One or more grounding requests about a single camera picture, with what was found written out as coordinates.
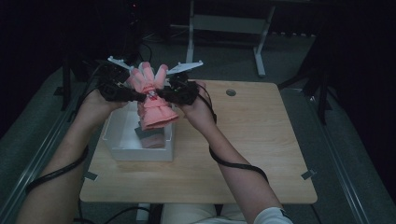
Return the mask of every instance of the table surface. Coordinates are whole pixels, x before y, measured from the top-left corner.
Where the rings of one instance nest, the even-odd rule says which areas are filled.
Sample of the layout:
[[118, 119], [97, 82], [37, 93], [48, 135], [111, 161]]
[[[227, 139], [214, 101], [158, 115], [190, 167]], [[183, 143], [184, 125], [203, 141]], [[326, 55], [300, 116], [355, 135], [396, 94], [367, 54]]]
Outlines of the table surface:
[[[314, 203], [317, 194], [275, 84], [209, 81], [218, 126], [235, 148], [264, 170], [282, 203]], [[228, 96], [227, 90], [235, 90]], [[235, 203], [206, 140], [180, 116], [173, 161], [115, 161], [102, 138], [85, 180], [84, 202]]]

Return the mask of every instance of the clear plastic box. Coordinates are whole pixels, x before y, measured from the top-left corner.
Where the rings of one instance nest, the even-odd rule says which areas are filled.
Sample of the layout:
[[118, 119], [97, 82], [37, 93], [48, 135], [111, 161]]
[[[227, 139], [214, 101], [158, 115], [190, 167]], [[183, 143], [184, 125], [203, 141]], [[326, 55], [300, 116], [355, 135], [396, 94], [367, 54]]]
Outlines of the clear plastic box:
[[139, 127], [137, 102], [113, 111], [105, 127], [103, 140], [116, 161], [172, 161], [175, 123], [164, 128], [165, 146], [143, 148], [134, 129]]

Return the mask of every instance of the metal stand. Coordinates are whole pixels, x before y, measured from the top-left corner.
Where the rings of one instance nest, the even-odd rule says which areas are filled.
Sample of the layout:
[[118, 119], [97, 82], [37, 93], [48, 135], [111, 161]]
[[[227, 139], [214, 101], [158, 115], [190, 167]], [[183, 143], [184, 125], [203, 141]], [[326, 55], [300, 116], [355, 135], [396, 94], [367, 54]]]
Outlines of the metal stand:
[[318, 116], [323, 124], [326, 124], [327, 90], [329, 87], [329, 77], [334, 65], [335, 56], [333, 49], [332, 27], [326, 24], [306, 54], [297, 75], [277, 85], [279, 90], [282, 90], [297, 81], [308, 78], [308, 81], [304, 85], [303, 93], [305, 96], [310, 97], [314, 96], [315, 92], [320, 88]]
[[62, 61], [62, 73], [63, 73], [63, 83], [62, 87], [58, 87], [54, 95], [60, 95], [63, 97], [62, 111], [65, 111], [69, 106], [71, 99], [71, 83], [70, 83], [70, 65], [68, 61], [68, 56], [64, 57]]
[[249, 18], [233, 18], [194, 14], [194, 0], [190, 5], [190, 33], [189, 45], [187, 47], [186, 63], [192, 63], [194, 53], [194, 30], [210, 30], [222, 32], [234, 32], [245, 34], [261, 35], [260, 43], [253, 48], [253, 53], [257, 65], [257, 71], [260, 77], [265, 76], [264, 65], [262, 63], [262, 48], [265, 37], [268, 35], [268, 29], [273, 18], [275, 7], [271, 7], [270, 12], [265, 20]]

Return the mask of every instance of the pink object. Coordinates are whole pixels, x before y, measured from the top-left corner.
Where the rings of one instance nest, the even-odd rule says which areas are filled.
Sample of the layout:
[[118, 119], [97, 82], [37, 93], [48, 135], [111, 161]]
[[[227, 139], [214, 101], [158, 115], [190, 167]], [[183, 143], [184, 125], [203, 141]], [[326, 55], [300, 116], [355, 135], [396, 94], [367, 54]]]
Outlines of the pink object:
[[142, 130], [164, 127], [178, 118], [177, 113], [155, 91], [163, 88], [168, 67], [162, 64], [154, 78], [150, 64], [142, 63], [141, 65], [142, 71], [134, 68], [126, 81], [136, 91], [147, 95], [145, 102], [137, 105]]

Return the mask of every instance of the black cable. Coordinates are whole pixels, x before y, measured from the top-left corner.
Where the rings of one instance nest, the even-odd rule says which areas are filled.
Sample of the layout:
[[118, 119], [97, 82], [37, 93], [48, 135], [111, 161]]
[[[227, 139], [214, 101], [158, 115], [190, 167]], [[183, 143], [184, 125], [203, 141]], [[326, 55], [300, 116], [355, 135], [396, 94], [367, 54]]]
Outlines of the black cable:
[[319, 224], [321, 224], [322, 222], [321, 222], [320, 217], [318, 215], [317, 209], [315, 209], [315, 206], [313, 204], [311, 204], [311, 208], [314, 211], [315, 217], [317, 217], [317, 220], [318, 220]]
[[[95, 69], [95, 71], [94, 71], [93, 73], [95, 74], [96, 71], [97, 71], [101, 66], [102, 66], [102, 64], [100, 64], [100, 65]], [[75, 109], [75, 113], [78, 112], [79, 107], [82, 105], [82, 102], [83, 102], [84, 99], [87, 97], [87, 95], [89, 95], [89, 94], [93, 91], [93, 90], [92, 90], [92, 91], [89, 91], [88, 93], [86, 93], [87, 89], [88, 89], [89, 86], [92, 84], [93, 78], [94, 78], [94, 75], [92, 75], [92, 76], [90, 77], [90, 79], [87, 81], [87, 85], [85, 86], [85, 89], [84, 89], [83, 94], [82, 94], [83, 97], [80, 97], [80, 98], [78, 99], [78, 103], [77, 103], [77, 106], [76, 106], [76, 109]], [[70, 163], [69, 165], [65, 166], [64, 168], [61, 168], [61, 169], [59, 169], [59, 170], [56, 170], [56, 171], [54, 171], [54, 172], [52, 172], [52, 173], [49, 173], [49, 174], [47, 174], [47, 175], [43, 175], [43, 176], [39, 177], [38, 179], [32, 181], [32, 182], [26, 187], [26, 189], [25, 189], [26, 194], [28, 194], [30, 191], [32, 191], [32, 189], [36, 188], [37, 186], [39, 186], [39, 185], [41, 185], [41, 184], [43, 184], [43, 183], [45, 183], [45, 182], [48, 182], [48, 181], [50, 181], [50, 180], [52, 180], [52, 179], [54, 179], [54, 178], [56, 178], [56, 177], [58, 177], [58, 176], [60, 176], [60, 175], [64, 175], [64, 174], [68, 173], [69, 171], [73, 170], [74, 168], [78, 167], [78, 166], [79, 166], [83, 161], [85, 161], [85, 159], [87, 158], [87, 156], [88, 156], [88, 151], [89, 151], [88, 146], [85, 146], [84, 151], [82, 152], [82, 155], [81, 155], [76, 161]]]
[[75, 217], [75, 218], [73, 218], [73, 222], [95, 224], [94, 222], [90, 221], [90, 220], [87, 219], [87, 218], [80, 218], [80, 217]]
[[327, 92], [330, 94], [330, 96], [334, 99], [334, 101], [335, 101], [338, 105], [342, 106], [342, 104], [341, 104], [339, 98], [335, 95], [334, 92], [332, 92], [331, 90], [329, 90], [329, 88], [327, 89]]
[[149, 211], [147, 208], [145, 208], [145, 207], [134, 206], [134, 207], [126, 208], [126, 209], [124, 209], [124, 210], [118, 212], [116, 215], [114, 215], [114, 216], [111, 217], [108, 221], [106, 221], [105, 224], [110, 223], [110, 222], [113, 221], [116, 217], [118, 217], [118, 216], [120, 216], [120, 215], [122, 215], [122, 214], [124, 214], [124, 213], [126, 213], [126, 212], [134, 211], [134, 210], [143, 210], [143, 211], [148, 212], [148, 214], [150, 215], [150, 211]]
[[85, 223], [85, 219], [82, 216], [81, 199], [79, 197], [78, 197], [78, 214], [79, 214], [79, 218], [81, 219], [80, 223], [84, 224]]
[[64, 175], [64, 174], [68, 173], [69, 171], [73, 170], [74, 168], [79, 166], [85, 160], [85, 158], [87, 158], [87, 155], [88, 155], [88, 146], [85, 147], [84, 151], [82, 152], [81, 157], [78, 158], [76, 161], [72, 162], [71, 164], [65, 166], [62, 169], [59, 169], [59, 170], [49, 173], [47, 175], [43, 175], [43, 176], [39, 177], [38, 179], [32, 181], [26, 187], [26, 190], [25, 190], [26, 194], [28, 194], [30, 191], [32, 191], [32, 189], [36, 188], [37, 186], [39, 186], [47, 181], [50, 181], [51, 179], [54, 179], [60, 175]]
[[151, 49], [151, 47], [149, 45], [145, 44], [145, 43], [141, 43], [141, 45], [143, 45], [146, 48], [148, 48], [148, 51], [149, 51], [148, 62], [151, 63], [151, 58], [152, 58], [152, 49]]
[[145, 60], [143, 59], [142, 54], [139, 52], [137, 52], [137, 55], [139, 56], [140, 62], [144, 62]]
[[253, 165], [249, 165], [249, 164], [232, 163], [232, 162], [224, 161], [224, 160], [220, 159], [218, 157], [218, 155], [215, 154], [215, 152], [212, 150], [211, 147], [209, 147], [209, 152], [210, 152], [210, 155], [212, 156], [213, 160], [215, 160], [217, 163], [219, 163], [219, 164], [221, 164], [223, 166], [228, 166], [228, 167], [233, 167], [233, 168], [238, 168], [238, 169], [243, 169], [243, 170], [255, 171], [255, 172], [259, 173], [260, 175], [262, 175], [262, 177], [264, 177], [264, 179], [268, 182], [267, 175], [259, 167], [253, 166]]
[[[215, 121], [215, 123], [217, 122], [217, 115], [215, 114], [215, 112], [214, 112], [214, 110], [213, 110], [213, 108], [212, 108], [212, 101], [211, 101], [211, 99], [210, 99], [210, 96], [209, 96], [209, 93], [206, 91], [206, 89], [203, 87], [203, 86], [201, 86], [201, 85], [199, 85], [199, 84], [197, 84], [200, 88], [202, 88], [205, 92], [206, 92], [206, 94], [207, 94], [207, 96], [208, 96], [208, 98], [209, 98], [209, 102], [202, 96], [202, 95], [200, 95], [200, 94], [198, 94], [198, 96], [199, 96], [199, 98], [202, 100], [202, 101], [204, 101], [204, 103], [207, 105], [207, 107], [210, 109], [210, 111], [211, 111], [211, 113], [212, 113], [212, 116], [213, 116], [213, 120]], [[268, 177], [267, 177], [267, 175], [265, 174], [265, 172], [262, 170], [262, 169], [260, 169], [259, 167], [257, 167], [257, 166], [253, 166], [253, 165], [250, 165], [250, 164], [242, 164], [242, 163], [233, 163], [233, 162], [228, 162], [228, 161], [224, 161], [224, 160], [222, 160], [218, 155], [216, 155], [216, 153], [212, 150], [212, 148], [209, 146], [209, 152], [210, 152], [210, 156], [212, 156], [212, 159], [213, 160], [215, 160], [217, 163], [219, 163], [219, 164], [221, 164], [221, 165], [223, 165], [223, 166], [227, 166], [227, 167], [232, 167], [232, 168], [238, 168], [238, 169], [243, 169], [243, 170], [250, 170], [250, 171], [254, 171], [254, 172], [257, 172], [257, 173], [259, 173], [260, 175], [262, 175], [262, 177], [268, 182]]]

